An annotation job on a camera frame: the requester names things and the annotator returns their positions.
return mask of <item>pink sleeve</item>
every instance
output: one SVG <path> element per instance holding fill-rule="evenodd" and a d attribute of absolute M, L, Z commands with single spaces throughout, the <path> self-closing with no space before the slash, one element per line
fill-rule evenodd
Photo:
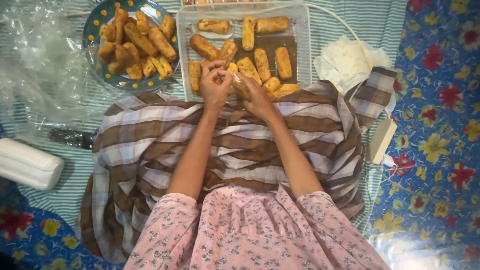
<path fill-rule="evenodd" d="M 181 268 L 192 256 L 198 215 L 197 202 L 189 196 L 171 193 L 161 197 L 124 269 Z"/>
<path fill-rule="evenodd" d="M 358 264 L 366 269 L 390 269 L 327 193 L 303 195 L 298 198 L 297 205 L 316 240 L 327 247 L 324 252 L 330 261 L 337 261 L 343 269 Z"/>

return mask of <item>blue floral mat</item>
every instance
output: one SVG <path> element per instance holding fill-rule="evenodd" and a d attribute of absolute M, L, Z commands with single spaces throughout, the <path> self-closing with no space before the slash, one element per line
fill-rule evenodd
<path fill-rule="evenodd" d="M 479 11 L 473 0 L 408 1 L 387 151 L 400 169 L 386 171 L 393 184 L 382 183 L 372 215 L 371 243 L 394 270 L 480 264 L 480 208 L 457 207 L 480 200 Z M 25 269 L 123 266 L 92 256 L 58 215 L 29 207 L 5 180 L 0 230 L 0 251 Z"/>

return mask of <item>woman's right hand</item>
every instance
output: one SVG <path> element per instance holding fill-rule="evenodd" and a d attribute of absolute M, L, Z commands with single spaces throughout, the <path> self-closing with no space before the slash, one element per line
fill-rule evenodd
<path fill-rule="evenodd" d="M 255 79 L 244 75 L 242 75 L 241 78 L 250 90 L 250 94 L 252 96 L 251 102 L 243 102 L 243 105 L 249 112 L 265 122 L 280 115 L 280 112 L 275 108 L 272 101 L 268 97 L 267 91 L 258 85 Z"/>

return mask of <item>pink floral shirt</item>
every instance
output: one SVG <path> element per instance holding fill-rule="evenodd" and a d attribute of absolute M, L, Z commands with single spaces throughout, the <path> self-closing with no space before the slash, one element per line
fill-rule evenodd
<path fill-rule="evenodd" d="M 222 187 L 201 211 L 191 197 L 165 195 L 124 269 L 390 269 L 327 193 L 289 194 L 288 185 Z"/>

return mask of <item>hand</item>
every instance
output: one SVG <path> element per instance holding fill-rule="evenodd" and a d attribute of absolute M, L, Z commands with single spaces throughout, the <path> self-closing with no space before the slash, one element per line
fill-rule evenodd
<path fill-rule="evenodd" d="M 205 111 L 220 113 L 223 105 L 227 101 L 227 91 L 232 82 L 232 74 L 228 71 L 219 69 L 223 66 L 222 60 L 208 63 L 202 68 L 202 79 L 200 80 L 200 91 L 204 98 Z"/>
<path fill-rule="evenodd" d="M 250 90 L 252 96 L 251 102 L 243 102 L 243 105 L 249 112 L 265 122 L 280 115 L 280 112 L 275 108 L 263 87 L 258 85 L 253 78 L 242 74 L 239 74 L 239 76 Z"/>

